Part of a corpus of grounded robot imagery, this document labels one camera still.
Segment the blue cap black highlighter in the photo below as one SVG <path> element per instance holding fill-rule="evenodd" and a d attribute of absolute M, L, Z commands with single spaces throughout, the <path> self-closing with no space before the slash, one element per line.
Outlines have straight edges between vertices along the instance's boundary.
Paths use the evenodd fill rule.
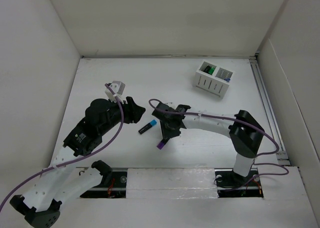
<path fill-rule="evenodd" d="M 142 135 L 143 133 L 145 133 L 146 131 L 148 131 L 149 129 L 151 129 L 152 127 L 154 127 L 157 124 L 156 120 L 151 120 L 149 123 L 147 123 L 146 125 L 144 125 L 142 128 L 140 128 L 138 130 L 138 133 L 140 135 Z"/>

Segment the purple cap black highlighter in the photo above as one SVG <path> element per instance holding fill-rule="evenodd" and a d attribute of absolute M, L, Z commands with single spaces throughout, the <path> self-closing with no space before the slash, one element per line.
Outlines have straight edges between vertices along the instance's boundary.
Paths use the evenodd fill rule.
<path fill-rule="evenodd" d="M 163 139 L 157 144 L 156 147 L 161 150 L 161 149 L 166 145 L 167 142 L 168 142 L 168 139 L 167 139 L 167 138 L 163 138 Z"/>

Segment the yellow cap black highlighter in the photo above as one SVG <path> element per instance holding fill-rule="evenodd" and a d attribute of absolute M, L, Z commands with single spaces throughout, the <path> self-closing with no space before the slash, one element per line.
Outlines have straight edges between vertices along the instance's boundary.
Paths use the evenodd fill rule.
<path fill-rule="evenodd" d="M 204 72 L 204 73 L 208 73 L 208 72 L 210 71 L 210 69 L 211 69 L 211 67 L 208 65 L 208 66 L 203 70 L 203 72 Z"/>

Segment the green cap black highlighter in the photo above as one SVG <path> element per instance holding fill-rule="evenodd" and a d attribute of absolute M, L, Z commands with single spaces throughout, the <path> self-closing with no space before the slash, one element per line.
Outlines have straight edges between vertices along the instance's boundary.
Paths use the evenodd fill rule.
<path fill-rule="evenodd" d="M 215 69 L 216 69 L 215 67 L 211 67 L 208 71 L 208 74 L 212 75 L 214 73 Z"/>

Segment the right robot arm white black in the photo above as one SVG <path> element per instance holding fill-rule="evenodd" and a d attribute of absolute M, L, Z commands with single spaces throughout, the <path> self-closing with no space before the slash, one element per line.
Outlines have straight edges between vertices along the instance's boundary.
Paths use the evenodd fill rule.
<path fill-rule="evenodd" d="M 172 138 L 181 134 L 181 129 L 198 129 L 223 135 L 229 139 L 236 151 L 231 179 L 237 185 L 249 180 L 249 172 L 257 157 L 265 131 L 262 126 L 245 111 L 240 110 L 233 118 L 224 115 L 207 114 L 188 105 L 172 108 L 160 102 L 152 115 L 160 121 L 162 140 L 157 145 L 162 149 Z"/>

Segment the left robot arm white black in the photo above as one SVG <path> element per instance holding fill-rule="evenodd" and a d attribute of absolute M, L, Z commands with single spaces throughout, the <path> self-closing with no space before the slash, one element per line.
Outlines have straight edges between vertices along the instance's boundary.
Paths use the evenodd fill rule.
<path fill-rule="evenodd" d="M 38 182 L 22 195 L 11 198 L 11 206 L 24 216 L 33 228 L 50 228 L 59 218 L 60 209 L 95 186 L 107 186 L 112 180 L 112 168 L 98 160 L 78 178 L 65 184 L 76 164 L 102 143 L 102 137 L 117 124 L 137 123 L 145 108 L 132 97 L 117 104 L 106 99 L 95 99 L 85 111 L 85 117 L 72 129 L 52 163 L 53 169 L 43 173 Z"/>

